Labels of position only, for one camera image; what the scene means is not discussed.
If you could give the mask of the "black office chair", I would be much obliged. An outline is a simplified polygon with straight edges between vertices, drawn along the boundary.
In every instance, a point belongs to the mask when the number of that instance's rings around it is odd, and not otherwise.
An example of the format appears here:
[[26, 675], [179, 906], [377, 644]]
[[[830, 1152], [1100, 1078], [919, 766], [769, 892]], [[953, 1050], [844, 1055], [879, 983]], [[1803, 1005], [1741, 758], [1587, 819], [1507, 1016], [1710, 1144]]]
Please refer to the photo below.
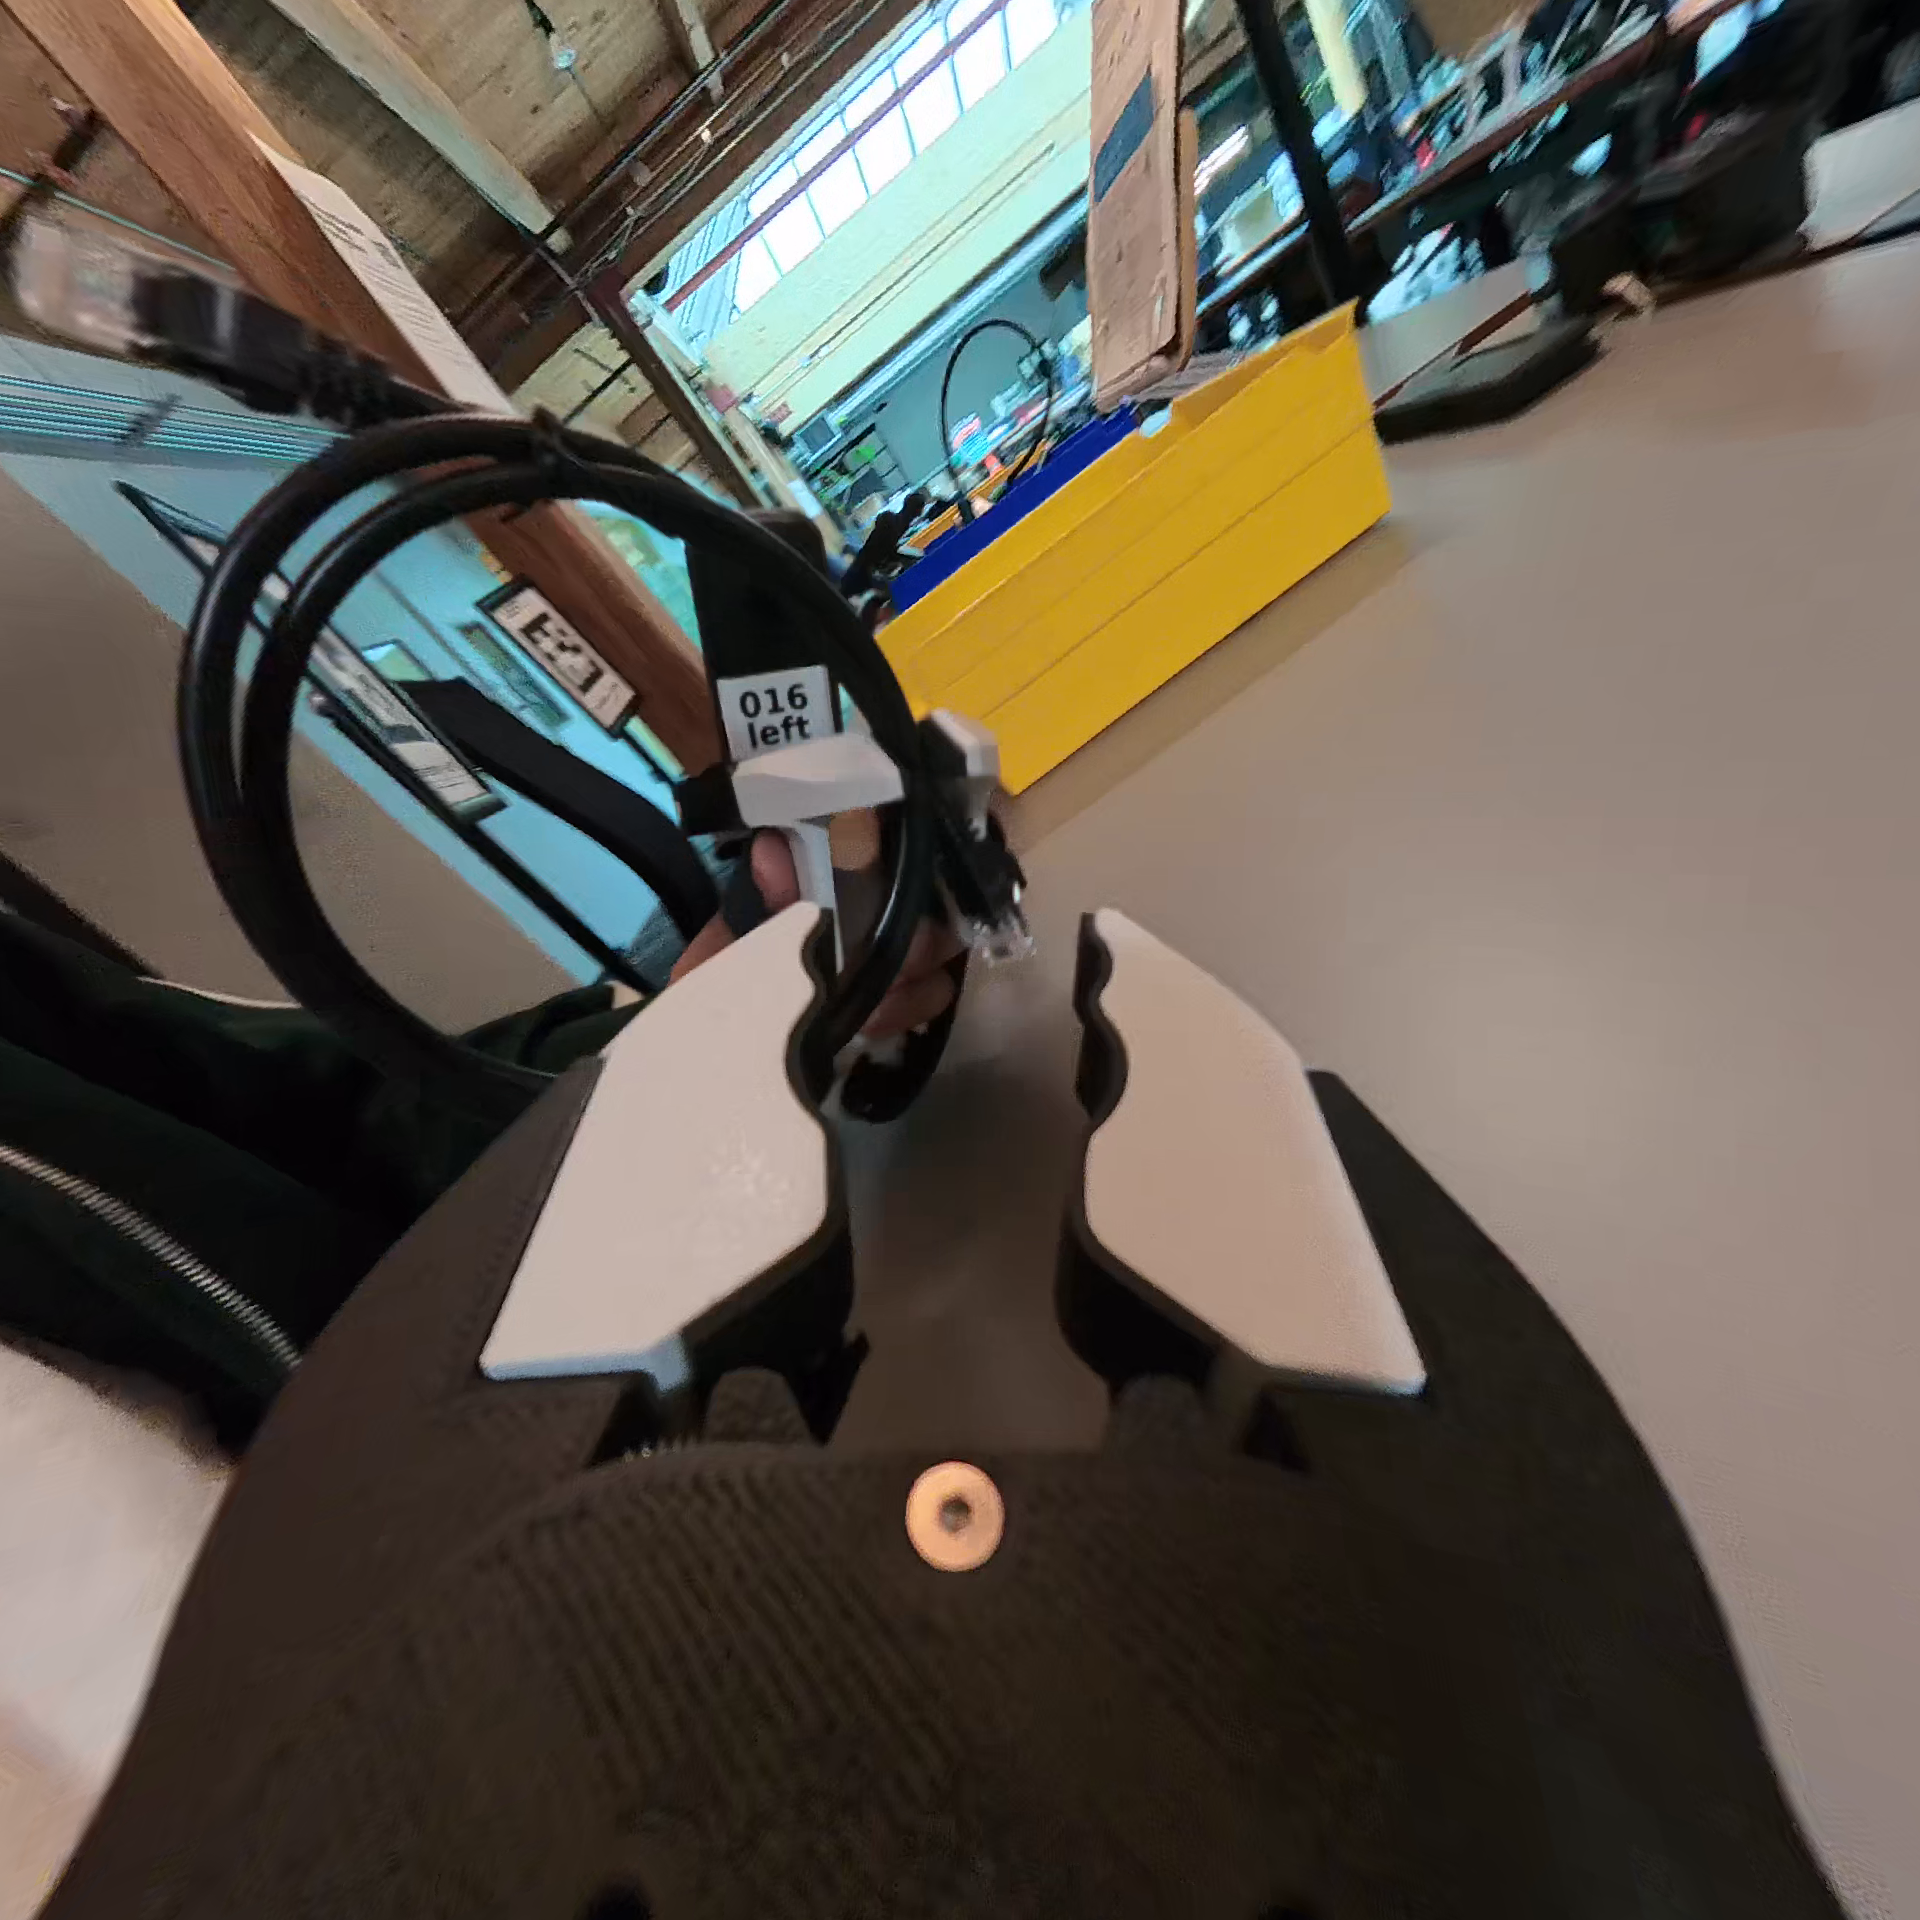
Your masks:
[[678, 819], [563, 737], [463, 679], [396, 685], [408, 743], [393, 749], [419, 811], [526, 930], [553, 933], [638, 992], [717, 909], [709, 864]]

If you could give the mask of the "black pole stand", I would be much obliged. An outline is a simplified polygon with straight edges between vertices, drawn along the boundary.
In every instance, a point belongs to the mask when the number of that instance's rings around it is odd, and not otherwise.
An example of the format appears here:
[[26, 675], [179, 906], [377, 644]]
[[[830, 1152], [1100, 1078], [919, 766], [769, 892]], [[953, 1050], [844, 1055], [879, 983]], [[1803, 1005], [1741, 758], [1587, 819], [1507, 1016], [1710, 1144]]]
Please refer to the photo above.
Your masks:
[[1299, 73], [1289, 60], [1277, 4], [1236, 4], [1252, 65], [1258, 73], [1274, 132], [1294, 168], [1294, 183], [1303, 200], [1303, 228], [1309, 234], [1309, 260], [1317, 266], [1322, 295], [1331, 307], [1361, 297], [1357, 266], [1349, 244], [1327, 159], [1314, 138], [1309, 106]]

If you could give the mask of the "wooden post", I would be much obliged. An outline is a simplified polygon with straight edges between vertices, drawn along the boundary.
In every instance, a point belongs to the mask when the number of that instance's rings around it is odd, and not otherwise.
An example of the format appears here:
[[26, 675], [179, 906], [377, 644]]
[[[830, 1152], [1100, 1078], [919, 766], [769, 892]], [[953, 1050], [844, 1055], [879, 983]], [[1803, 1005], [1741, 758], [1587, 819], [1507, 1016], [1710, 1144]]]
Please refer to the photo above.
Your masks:
[[[87, 107], [163, 183], [237, 277], [327, 338], [437, 393], [397, 330], [253, 145], [294, 152], [178, 4], [5, 4]], [[489, 556], [546, 593], [638, 689], [683, 772], [717, 754], [709, 675], [683, 627], [577, 507], [479, 511]]]

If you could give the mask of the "large framed marker poster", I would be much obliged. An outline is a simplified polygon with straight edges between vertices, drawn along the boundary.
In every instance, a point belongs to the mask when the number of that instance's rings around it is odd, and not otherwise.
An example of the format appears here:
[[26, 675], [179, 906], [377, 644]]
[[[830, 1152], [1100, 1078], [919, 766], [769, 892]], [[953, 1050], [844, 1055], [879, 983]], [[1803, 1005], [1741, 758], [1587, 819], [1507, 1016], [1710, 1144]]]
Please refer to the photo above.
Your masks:
[[[129, 480], [118, 480], [114, 495], [196, 568], [198, 583], [211, 578], [229, 542], [226, 534]], [[482, 824], [504, 812], [504, 798], [466, 754], [333, 627], [325, 627], [312, 651], [304, 689], [321, 719], [333, 722], [389, 777], [429, 798], [441, 818]]]

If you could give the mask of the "black battery charger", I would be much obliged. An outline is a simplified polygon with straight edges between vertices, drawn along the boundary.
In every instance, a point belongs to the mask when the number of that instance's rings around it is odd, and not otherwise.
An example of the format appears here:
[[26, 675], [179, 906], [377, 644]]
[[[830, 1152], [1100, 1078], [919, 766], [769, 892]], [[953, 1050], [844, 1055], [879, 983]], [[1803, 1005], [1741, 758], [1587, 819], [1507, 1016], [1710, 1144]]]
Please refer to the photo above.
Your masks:
[[1565, 320], [1657, 312], [1658, 297], [1642, 273], [1631, 185], [1605, 185], [1569, 206], [1546, 244], [1547, 292]]

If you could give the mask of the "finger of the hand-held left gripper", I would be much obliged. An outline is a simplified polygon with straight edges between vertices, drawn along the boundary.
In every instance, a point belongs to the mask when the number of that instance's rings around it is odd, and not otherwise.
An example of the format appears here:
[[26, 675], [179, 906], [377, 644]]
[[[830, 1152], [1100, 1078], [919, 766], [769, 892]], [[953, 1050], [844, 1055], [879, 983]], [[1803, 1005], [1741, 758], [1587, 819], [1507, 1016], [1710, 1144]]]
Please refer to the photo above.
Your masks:
[[903, 804], [903, 772], [874, 743], [798, 743], [734, 766], [733, 800], [743, 825], [830, 824]]
[[1000, 795], [997, 736], [967, 717], [933, 708], [921, 719], [919, 737], [942, 804], [965, 824], [991, 824]]

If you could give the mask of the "black flat box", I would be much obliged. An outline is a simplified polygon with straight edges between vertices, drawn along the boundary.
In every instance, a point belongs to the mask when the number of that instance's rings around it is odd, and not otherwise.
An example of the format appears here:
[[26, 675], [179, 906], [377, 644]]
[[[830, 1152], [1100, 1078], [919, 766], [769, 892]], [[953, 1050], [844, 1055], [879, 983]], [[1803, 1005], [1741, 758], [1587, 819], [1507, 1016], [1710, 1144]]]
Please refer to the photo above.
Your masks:
[[1598, 330], [1552, 320], [1507, 342], [1486, 342], [1414, 377], [1374, 409], [1381, 443], [1450, 439], [1513, 421], [1601, 359]]

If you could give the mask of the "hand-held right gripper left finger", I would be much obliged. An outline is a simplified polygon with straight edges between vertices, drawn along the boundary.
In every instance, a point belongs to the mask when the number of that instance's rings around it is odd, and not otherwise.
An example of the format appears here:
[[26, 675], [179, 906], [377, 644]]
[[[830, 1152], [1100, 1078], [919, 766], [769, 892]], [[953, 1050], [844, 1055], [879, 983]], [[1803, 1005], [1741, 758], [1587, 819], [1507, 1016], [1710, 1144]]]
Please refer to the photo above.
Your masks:
[[482, 1377], [685, 1383], [697, 1329], [830, 1223], [830, 1144], [787, 1064], [819, 933], [819, 909], [785, 909], [603, 1051]]

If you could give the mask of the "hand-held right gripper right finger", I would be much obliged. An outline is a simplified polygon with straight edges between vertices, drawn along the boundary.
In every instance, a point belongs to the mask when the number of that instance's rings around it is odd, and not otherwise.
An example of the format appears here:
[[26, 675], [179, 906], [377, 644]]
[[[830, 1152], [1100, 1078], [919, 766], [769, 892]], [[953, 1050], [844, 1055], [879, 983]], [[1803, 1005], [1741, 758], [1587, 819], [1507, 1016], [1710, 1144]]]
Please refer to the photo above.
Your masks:
[[1428, 1366], [1299, 1051], [1117, 909], [1076, 963], [1088, 1120], [1061, 1326], [1112, 1384], [1142, 1371], [1418, 1397]]

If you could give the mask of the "blue plastic bin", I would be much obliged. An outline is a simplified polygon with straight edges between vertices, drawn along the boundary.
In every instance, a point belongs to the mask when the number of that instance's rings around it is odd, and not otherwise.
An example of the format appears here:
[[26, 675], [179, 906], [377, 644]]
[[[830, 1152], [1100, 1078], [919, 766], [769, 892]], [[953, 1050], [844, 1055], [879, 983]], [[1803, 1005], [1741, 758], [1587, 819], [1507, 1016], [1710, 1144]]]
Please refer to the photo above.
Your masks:
[[1125, 402], [1112, 414], [1090, 418], [1076, 428], [1057, 448], [1044, 454], [1044, 462], [1011, 480], [987, 511], [981, 511], [970, 524], [947, 529], [944, 537], [925, 542], [919, 561], [907, 561], [905, 573], [891, 583], [889, 609], [894, 614], [912, 612], [944, 583], [949, 583], [965, 564], [983, 556], [997, 540], [1004, 540], [1011, 527], [1044, 507], [1054, 495], [1061, 495], [1078, 473], [1104, 462], [1117, 443], [1130, 442], [1141, 430], [1141, 409]]

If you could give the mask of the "small marker poster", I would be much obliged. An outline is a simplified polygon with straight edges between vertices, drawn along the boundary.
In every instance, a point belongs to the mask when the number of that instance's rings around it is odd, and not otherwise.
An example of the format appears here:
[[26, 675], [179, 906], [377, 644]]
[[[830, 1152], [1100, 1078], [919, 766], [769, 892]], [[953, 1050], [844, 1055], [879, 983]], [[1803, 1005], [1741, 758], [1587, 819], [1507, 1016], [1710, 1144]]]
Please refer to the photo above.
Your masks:
[[477, 603], [588, 719], [612, 736], [638, 719], [638, 689], [542, 588], [505, 583]]

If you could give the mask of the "skylight window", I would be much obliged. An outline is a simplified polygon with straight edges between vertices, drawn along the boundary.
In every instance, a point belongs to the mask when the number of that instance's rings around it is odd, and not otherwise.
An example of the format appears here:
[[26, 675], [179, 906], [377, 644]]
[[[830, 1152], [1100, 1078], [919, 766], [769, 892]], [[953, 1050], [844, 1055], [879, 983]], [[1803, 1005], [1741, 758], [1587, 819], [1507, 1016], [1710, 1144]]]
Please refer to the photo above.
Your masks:
[[629, 295], [697, 342], [747, 315], [1039, 56], [1085, 4], [933, 4]]

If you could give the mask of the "white paper notice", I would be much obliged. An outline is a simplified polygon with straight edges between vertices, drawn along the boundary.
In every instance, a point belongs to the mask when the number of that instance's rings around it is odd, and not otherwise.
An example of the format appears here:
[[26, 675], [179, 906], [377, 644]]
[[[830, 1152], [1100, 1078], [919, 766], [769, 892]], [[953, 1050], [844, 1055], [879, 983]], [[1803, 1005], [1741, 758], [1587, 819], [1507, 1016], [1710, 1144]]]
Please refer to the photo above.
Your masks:
[[300, 200], [331, 250], [419, 357], [437, 393], [466, 411], [515, 418], [520, 411], [512, 399], [494, 382], [466, 341], [457, 338], [455, 324], [426, 295], [421, 282], [372, 215], [367, 215], [333, 181], [280, 158], [258, 138], [253, 145]]

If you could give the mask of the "yellow plastic bin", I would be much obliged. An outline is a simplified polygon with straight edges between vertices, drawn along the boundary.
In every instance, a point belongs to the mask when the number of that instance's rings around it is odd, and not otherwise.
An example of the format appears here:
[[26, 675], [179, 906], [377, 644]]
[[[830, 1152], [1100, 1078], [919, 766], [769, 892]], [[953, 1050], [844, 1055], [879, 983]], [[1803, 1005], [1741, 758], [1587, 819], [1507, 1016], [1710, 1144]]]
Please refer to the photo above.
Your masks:
[[1026, 795], [1392, 511], [1346, 305], [1179, 394], [881, 634]]

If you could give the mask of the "printed cardboard sheet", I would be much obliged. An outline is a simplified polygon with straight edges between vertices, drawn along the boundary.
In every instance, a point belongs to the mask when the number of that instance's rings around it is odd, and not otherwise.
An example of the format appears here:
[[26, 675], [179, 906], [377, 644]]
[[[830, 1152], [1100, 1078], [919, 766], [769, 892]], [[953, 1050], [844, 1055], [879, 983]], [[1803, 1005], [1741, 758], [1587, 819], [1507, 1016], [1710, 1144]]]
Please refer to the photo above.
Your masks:
[[1090, 393], [1100, 414], [1195, 349], [1195, 115], [1183, 4], [1090, 8]]

